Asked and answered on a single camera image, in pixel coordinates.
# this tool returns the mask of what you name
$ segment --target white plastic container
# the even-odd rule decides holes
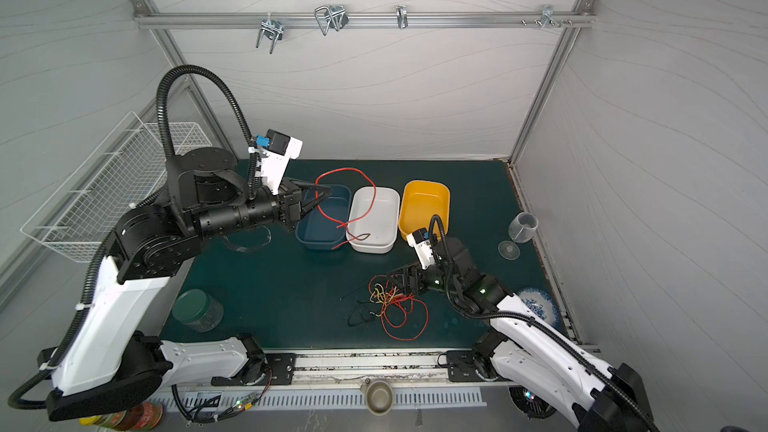
[[[373,187],[363,187],[352,198],[350,219],[366,213],[373,199]],[[376,200],[370,214],[350,224],[347,240],[352,236],[370,234],[362,241],[350,242],[352,248],[366,254],[386,254],[392,250],[397,239],[397,219],[400,213],[400,194],[394,188],[377,187]]]

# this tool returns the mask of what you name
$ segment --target metal hook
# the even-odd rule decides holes
[[[331,25],[333,25],[333,29],[336,32],[339,32],[350,22],[350,18],[346,16],[343,5],[322,5],[317,7],[315,9],[315,20],[317,20],[317,25],[320,26],[320,32],[323,35],[328,35]]]
[[[398,5],[396,11],[397,11],[397,27],[399,29],[405,29],[406,27],[408,27],[408,10],[406,10],[406,6]]]
[[[322,15],[322,21],[320,20],[321,10],[325,11],[325,13]],[[315,20],[317,20],[317,25],[320,26],[320,32],[322,32],[324,36],[328,35],[328,29],[331,28],[331,9],[328,8],[327,5],[321,5],[317,7],[315,9]]]
[[[259,44],[261,43],[261,38],[266,37],[269,40],[272,40],[272,45],[270,46],[270,53],[273,53],[275,50],[275,44],[278,40],[283,39],[283,25],[280,24],[277,20],[267,19],[261,21],[261,28],[259,29],[259,35],[256,36],[256,48],[259,48]]]
[[[550,26],[550,25],[555,27],[560,27],[560,25],[562,25],[562,23],[557,22],[552,18],[553,13],[554,13],[554,8],[552,8],[551,5],[544,6],[544,9],[542,10],[542,19],[536,21],[536,24],[539,25],[540,29],[543,29],[546,26]]]

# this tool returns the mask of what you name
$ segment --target blue and white plate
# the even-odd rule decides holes
[[[555,327],[560,323],[558,306],[554,304],[552,297],[550,297],[547,292],[538,288],[526,287],[518,292],[518,297],[520,297],[520,300],[535,312],[541,320],[550,324],[552,327]]]

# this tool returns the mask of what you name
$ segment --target yellow plastic container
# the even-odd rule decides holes
[[[439,182],[411,180],[402,191],[402,206],[398,228],[406,236],[420,228],[429,227],[432,216],[437,214],[448,233],[448,213],[451,210],[451,191]]]

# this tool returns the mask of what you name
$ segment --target red wire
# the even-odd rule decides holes
[[[350,225],[352,222],[357,222],[357,221],[359,221],[361,218],[363,218],[363,217],[367,216],[367,215],[370,213],[371,209],[373,208],[373,201],[375,201],[375,200],[376,200],[376,184],[374,184],[374,183],[373,183],[373,180],[371,180],[371,179],[370,179],[370,178],[369,178],[369,177],[368,177],[368,176],[367,176],[367,175],[366,175],[366,174],[365,174],[365,173],[364,173],[362,170],[360,170],[359,168],[354,168],[354,167],[342,167],[342,168],[334,168],[333,170],[329,170],[328,172],[325,172],[324,174],[321,174],[321,175],[320,175],[320,176],[319,176],[319,177],[318,177],[318,178],[315,180],[315,185],[316,185],[316,186],[317,186],[317,185],[319,185],[319,184],[318,184],[318,182],[320,182],[320,180],[321,180],[323,177],[325,177],[325,176],[329,176],[329,175],[333,174],[334,172],[341,172],[341,171],[344,171],[344,170],[352,170],[352,171],[354,171],[354,172],[358,172],[358,173],[359,173],[361,176],[365,177],[365,178],[368,180],[368,182],[370,182],[370,183],[371,183],[371,185],[373,186],[373,198],[371,199],[371,205],[370,205],[370,207],[368,207],[368,211],[367,211],[365,214],[363,214],[363,215],[359,216],[358,218],[355,218],[355,219],[353,219],[353,220],[349,220],[349,221],[347,221],[347,222],[342,222],[341,220],[336,220],[336,219],[335,219],[335,218],[333,218],[333,217],[329,217],[329,216],[327,216],[327,215],[326,215],[326,213],[322,211],[322,208],[321,208],[320,206],[318,206],[318,207],[317,207],[317,210],[319,210],[319,211],[320,211],[320,213],[322,214],[322,216],[323,216],[323,217],[325,217],[325,218],[327,218],[328,220],[331,220],[331,221],[333,221],[333,222],[335,222],[335,223],[339,224],[339,225],[338,225],[336,228],[341,228],[341,227],[344,227],[344,229],[346,230],[346,233],[347,233],[347,234],[350,234],[350,227],[349,227],[349,225]],[[318,194],[317,190],[315,190],[315,198],[318,198],[319,196],[320,196],[320,195]],[[351,238],[351,239],[349,239],[349,240],[345,240],[344,242],[342,242],[341,244],[339,244],[339,245],[335,246],[335,247],[334,247],[334,248],[332,248],[331,250],[336,250],[336,249],[338,249],[339,247],[341,247],[342,245],[344,245],[344,244],[347,244],[348,242],[351,242],[351,241],[353,241],[353,240],[360,240],[360,241],[363,241],[363,240],[366,240],[368,237],[370,237],[370,236],[371,236],[370,234],[360,234],[360,236],[359,236],[359,237],[356,237],[356,236],[354,236],[354,235],[352,235],[352,234],[350,234],[350,235],[352,236],[352,238]]]
[[[376,278],[378,278],[378,277],[386,277],[386,275],[374,275],[373,277],[371,277],[371,280],[368,282],[368,292],[369,292],[370,294],[372,294],[372,293],[373,293],[373,291],[371,290],[371,284],[372,284],[372,283],[373,283],[373,281],[374,281],[374,280],[376,280]],[[385,290],[387,290],[387,289],[388,289],[388,287],[389,287],[389,281],[387,281],[387,282],[386,282],[386,285],[384,286],[384,289],[385,289]],[[409,310],[409,311],[407,311],[407,310],[406,310],[406,309],[405,309],[405,308],[402,306],[402,303],[403,303],[403,302],[407,302],[407,301],[411,301],[411,310]],[[418,302],[418,303],[420,303],[421,305],[423,305],[423,306],[424,306],[424,312],[426,313],[426,320],[424,321],[424,327],[422,327],[422,330],[421,330],[421,331],[419,331],[419,332],[418,332],[418,334],[417,334],[415,337],[412,337],[412,338],[400,338],[400,337],[395,337],[394,335],[390,334],[390,333],[389,333],[389,331],[388,331],[388,330],[387,330],[387,328],[386,328],[386,324],[384,323],[384,321],[386,320],[386,323],[387,323],[387,324],[389,324],[389,326],[390,326],[390,327],[392,327],[392,328],[400,328],[400,327],[402,327],[403,325],[405,325],[405,324],[406,324],[406,322],[408,322],[408,315],[409,315],[410,313],[412,313],[412,312],[413,312],[413,303],[414,303],[414,302]],[[403,312],[403,314],[404,314],[404,318],[403,318],[403,320],[402,320],[402,324],[400,324],[400,325],[394,325],[394,324],[392,324],[392,322],[390,322],[390,321],[389,321],[389,317],[387,317],[387,316],[386,316],[386,310],[388,309],[388,307],[389,307],[390,305],[395,305],[395,306],[397,306],[397,307],[398,307],[398,308],[399,308],[399,309],[400,309],[400,310]],[[424,331],[427,329],[427,324],[429,323],[429,309],[428,309],[428,307],[427,307],[427,304],[425,304],[423,301],[420,301],[420,300],[418,300],[417,298],[413,297],[413,294],[410,294],[410,295],[403,295],[402,297],[399,297],[399,298],[396,298],[395,300],[393,300],[393,301],[392,301],[390,304],[383,304],[383,305],[382,305],[382,310],[381,310],[381,319],[382,319],[382,328],[384,329],[384,332],[385,332],[387,335],[389,335],[389,337],[391,337],[391,338],[393,338],[393,339],[395,339],[395,340],[398,340],[398,341],[415,341],[415,340],[417,340],[417,339],[418,339],[418,338],[421,336],[421,334],[423,334],[423,333],[424,333]]]

